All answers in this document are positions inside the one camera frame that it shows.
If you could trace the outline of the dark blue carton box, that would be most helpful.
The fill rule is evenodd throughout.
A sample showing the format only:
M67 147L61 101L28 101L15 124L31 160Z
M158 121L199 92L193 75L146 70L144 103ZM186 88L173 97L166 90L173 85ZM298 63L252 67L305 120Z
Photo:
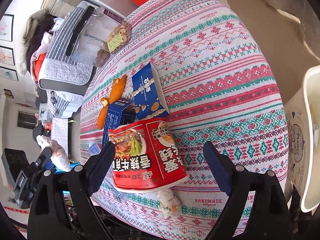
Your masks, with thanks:
M110 129L116 129L121 125L131 124L134 122L135 117L134 100L121 98L111 103L107 109L102 146L104 147L109 141L108 131Z

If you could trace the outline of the jar of brown nuts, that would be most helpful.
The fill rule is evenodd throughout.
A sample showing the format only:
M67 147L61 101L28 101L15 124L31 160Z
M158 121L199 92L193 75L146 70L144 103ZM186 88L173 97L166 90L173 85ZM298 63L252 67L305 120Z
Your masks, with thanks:
M101 67L110 57L107 37L110 30L104 22L104 14L92 6L84 11L73 29L66 55L73 61Z

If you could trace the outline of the grey sofa with quilt cover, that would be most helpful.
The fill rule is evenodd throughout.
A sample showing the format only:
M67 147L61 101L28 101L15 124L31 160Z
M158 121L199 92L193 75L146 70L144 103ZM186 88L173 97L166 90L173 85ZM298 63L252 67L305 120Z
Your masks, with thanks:
M48 104L49 117L70 118L81 107L84 95L95 75L96 68L78 63L66 55L73 29L89 6L81 2L59 28L53 31L51 15L38 25L27 51L27 68L39 90L40 100ZM47 53L39 72L38 82L33 75L33 61Z

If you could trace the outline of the orange cushion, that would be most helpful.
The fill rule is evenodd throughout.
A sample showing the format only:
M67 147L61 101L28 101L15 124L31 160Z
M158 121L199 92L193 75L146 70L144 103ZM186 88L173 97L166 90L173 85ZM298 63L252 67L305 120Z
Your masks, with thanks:
M43 61L46 57L47 53L40 54L36 60L33 61L33 75L35 77L35 81L38 82L39 79L39 72L41 70Z

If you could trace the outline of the orange peel piece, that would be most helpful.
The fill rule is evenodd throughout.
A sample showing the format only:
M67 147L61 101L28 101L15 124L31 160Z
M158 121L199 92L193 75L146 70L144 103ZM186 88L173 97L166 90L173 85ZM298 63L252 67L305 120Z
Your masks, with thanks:
M112 83L112 89L109 97L109 103L112 104L115 101L119 100L123 94L125 84L126 84L126 75L123 75L121 78L114 79Z

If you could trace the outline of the framed wall picture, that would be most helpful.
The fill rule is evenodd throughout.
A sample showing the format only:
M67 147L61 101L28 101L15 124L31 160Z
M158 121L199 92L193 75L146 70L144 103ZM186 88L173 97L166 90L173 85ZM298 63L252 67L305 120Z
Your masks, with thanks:
M0 21L0 39L12 42L14 15L4 14Z

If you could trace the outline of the jar of pistachios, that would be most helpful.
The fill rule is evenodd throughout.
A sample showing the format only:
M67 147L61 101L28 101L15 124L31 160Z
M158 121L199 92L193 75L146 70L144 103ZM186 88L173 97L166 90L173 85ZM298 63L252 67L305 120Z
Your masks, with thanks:
M115 53L131 39L131 25L104 7L98 7L93 9L81 36L87 43Z

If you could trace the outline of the patterned knit tablecloth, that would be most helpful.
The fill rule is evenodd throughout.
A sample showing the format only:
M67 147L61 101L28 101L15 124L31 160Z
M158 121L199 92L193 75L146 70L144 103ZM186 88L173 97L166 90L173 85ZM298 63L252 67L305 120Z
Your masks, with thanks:
M285 184L288 135L285 112L272 70L242 20L217 0L149 0L127 17L131 40L91 81L81 107L81 160L97 129L100 99L115 78L132 76L146 64L159 74L169 109L168 124L186 168L187 181L172 190L181 215L165 218L154 193L118 201L106 185L93 200L120 220L166 239L204 239L227 196L204 159L203 145L251 172L275 172Z

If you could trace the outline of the stack of books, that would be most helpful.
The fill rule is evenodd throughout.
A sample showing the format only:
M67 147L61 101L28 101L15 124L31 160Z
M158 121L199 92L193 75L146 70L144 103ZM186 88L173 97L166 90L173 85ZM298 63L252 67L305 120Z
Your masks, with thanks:
M65 18L82 1L84 0L43 0L41 8L45 9L47 14Z

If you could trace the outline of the crushed clear plastic bottle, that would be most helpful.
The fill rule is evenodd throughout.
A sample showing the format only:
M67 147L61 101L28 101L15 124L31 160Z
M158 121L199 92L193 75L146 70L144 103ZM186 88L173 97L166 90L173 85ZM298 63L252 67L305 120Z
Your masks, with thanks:
M98 141L92 141L88 146L88 156L98 155L102 150L102 144Z

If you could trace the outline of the floral lace curtain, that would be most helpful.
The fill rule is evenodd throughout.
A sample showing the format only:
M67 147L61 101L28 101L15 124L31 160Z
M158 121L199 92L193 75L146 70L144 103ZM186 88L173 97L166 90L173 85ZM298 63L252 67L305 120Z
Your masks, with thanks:
M300 32L308 48L319 57L319 18L308 0L266 0L277 10L282 10L300 20Z

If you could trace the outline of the white tissue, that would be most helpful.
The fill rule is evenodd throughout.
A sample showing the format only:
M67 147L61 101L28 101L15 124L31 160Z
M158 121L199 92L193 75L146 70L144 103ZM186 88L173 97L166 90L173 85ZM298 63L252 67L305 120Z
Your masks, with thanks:
M159 209L165 218L176 220L181 214L181 202L170 188L157 192L160 205Z

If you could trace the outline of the red instant noodle packet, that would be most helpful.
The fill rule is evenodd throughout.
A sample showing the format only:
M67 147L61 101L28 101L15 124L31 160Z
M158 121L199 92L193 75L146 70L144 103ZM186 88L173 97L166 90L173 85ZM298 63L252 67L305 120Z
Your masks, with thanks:
M108 131L114 144L114 187L148 193L178 185L188 176L164 118L139 120Z

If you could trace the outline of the tissue with wrapper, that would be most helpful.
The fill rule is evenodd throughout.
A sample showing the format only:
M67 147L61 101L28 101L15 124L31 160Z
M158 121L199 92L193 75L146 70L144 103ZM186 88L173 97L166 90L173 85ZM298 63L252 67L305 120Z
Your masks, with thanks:
M47 147L51 150L52 156L50 159L59 170L63 172L69 172L71 170L67 153L56 140L45 137L44 135L38 135L36 141L42 150Z

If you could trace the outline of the blue snack box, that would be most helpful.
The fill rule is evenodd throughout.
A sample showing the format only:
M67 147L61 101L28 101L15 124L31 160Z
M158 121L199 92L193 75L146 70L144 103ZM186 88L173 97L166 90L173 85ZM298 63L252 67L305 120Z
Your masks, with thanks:
M169 115L159 74L151 63L132 77L132 87L138 120L164 118Z

